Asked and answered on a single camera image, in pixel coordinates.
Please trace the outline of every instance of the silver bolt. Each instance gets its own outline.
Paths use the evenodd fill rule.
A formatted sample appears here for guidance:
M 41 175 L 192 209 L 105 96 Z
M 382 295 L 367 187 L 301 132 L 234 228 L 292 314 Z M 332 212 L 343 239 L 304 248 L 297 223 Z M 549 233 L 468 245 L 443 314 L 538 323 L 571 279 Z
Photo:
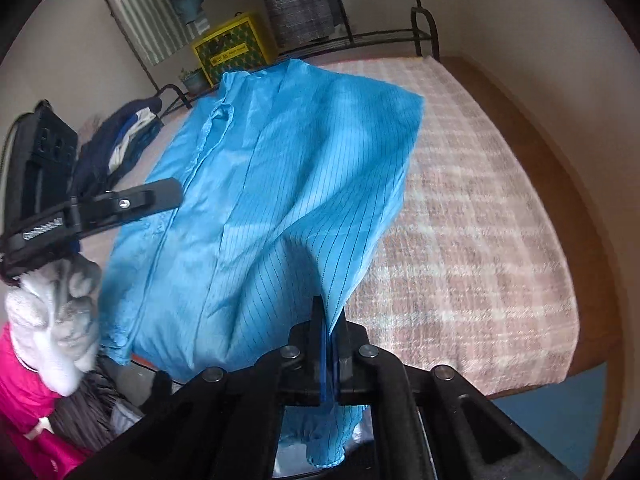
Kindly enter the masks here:
M 224 375 L 225 371 L 222 368 L 212 366 L 203 371 L 202 378 L 207 381 L 207 383 L 217 383 Z
M 438 365 L 433 369 L 433 373 L 441 381 L 450 381 L 456 375 L 456 371 L 447 365 Z
M 280 349 L 280 355 L 285 359 L 295 359 L 300 355 L 300 348 L 295 345 L 286 345 Z
M 379 352 L 380 350 L 378 350 L 378 347 L 375 345 L 362 345 L 358 348 L 358 353 L 362 357 L 375 357 Z

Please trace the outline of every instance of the plant pot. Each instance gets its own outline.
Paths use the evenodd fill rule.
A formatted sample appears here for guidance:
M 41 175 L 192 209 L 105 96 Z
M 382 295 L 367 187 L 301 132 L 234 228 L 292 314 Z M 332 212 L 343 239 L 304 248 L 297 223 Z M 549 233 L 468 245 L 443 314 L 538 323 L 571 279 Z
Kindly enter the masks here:
M 190 76 L 182 80 L 187 92 L 191 95 L 198 95 L 211 88 L 207 77 L 202 69 L 197 70 Z

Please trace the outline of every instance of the brown floor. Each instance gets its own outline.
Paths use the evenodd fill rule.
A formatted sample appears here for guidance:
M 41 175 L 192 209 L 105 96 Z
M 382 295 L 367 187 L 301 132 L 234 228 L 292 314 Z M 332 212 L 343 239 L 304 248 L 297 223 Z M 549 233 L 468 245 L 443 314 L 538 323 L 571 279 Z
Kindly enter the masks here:
M 622 327 L 611 268 L 596 227 L 569 174 L 543 136 L 477 68 L 462 58 L 443 65 L 494 122 L 545 205 L 569 263 L 580 317 L 580 336 L 569 374 L 607 361 L 607 391 L 588 479 L 604 473 L 622 398 Z

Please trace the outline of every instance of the pink fabric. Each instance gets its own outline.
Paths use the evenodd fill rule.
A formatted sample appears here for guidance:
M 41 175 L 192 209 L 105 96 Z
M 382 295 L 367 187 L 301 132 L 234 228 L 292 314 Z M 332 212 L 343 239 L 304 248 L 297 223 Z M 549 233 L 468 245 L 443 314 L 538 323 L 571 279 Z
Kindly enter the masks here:
M 62 480 L 89 456 L 65 440 L 44 430 L 33 440 L 31 431 L 43 416 L 54 409 L 58 394 L 49 390 L 36 372 L 27 370 L 15 356 L 9 324 L 0 335 L 0 416 L 2 426 L 22 458 L 37 478 Z
M 0 335 L 0 410 L 18 431 L 27 433 L 38 419 L 49 415 L 60 396 L 49 390 L 36 372 L 27 370 L 15 356 L 9 324 Z
M 4 415 L 0 416 L 5 419 L 4 431 L 38 480 L 62 480 L 90 455 L 47 430 L 28 440 Z

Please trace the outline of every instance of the mattress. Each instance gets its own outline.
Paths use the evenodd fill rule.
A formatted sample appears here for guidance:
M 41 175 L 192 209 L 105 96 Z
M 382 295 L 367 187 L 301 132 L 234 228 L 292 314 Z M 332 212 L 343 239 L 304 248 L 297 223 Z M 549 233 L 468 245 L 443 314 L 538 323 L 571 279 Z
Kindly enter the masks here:
M 484 394 L 564 379 L 578 313 L 553 226 L 513 153 L 472 97 L 431 58 L 326 65 L 426 99 L 404 206 L 346 306 L 406 364 L 452 365 Z M 187 111 L 172 114 L 117 189 L 142 183 Z M 108 263 L 117 230 L 82 242 Z

